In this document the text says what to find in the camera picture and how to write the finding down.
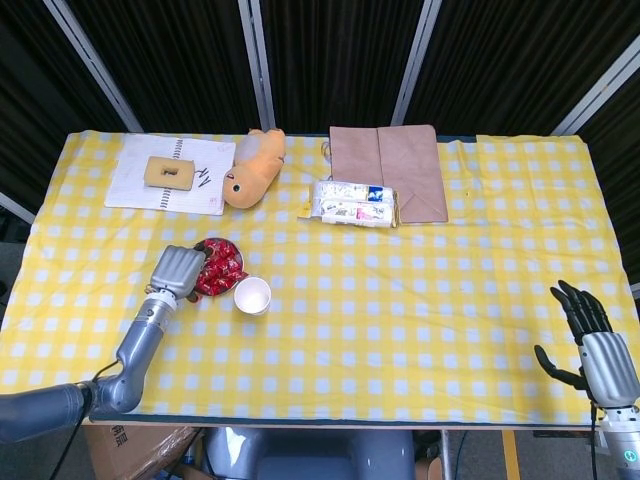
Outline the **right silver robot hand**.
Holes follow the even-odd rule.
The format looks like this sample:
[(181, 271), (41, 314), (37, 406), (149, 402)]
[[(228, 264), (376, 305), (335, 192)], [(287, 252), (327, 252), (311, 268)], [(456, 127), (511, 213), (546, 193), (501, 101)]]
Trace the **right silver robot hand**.
[(556, 367), (540, 345), (536, 359), (545, 373), (576, 390), (601, 409), (631, 407), (639, 399), (639, 378), (621, 334), (613, 331), (601, 302), (590, 292), (560, 280), (550, 292), (560, 303), (578, 347), (577, 373)]

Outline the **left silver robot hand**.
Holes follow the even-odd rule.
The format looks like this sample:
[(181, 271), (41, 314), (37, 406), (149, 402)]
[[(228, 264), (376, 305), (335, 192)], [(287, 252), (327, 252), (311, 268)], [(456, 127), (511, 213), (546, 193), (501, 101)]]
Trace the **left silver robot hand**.
[(202, 250), (169, 245), (165, 248), (145, 287), (146, 293), (170, 292), (176, 300), (198, 300), (196, 283), (204, 268)]

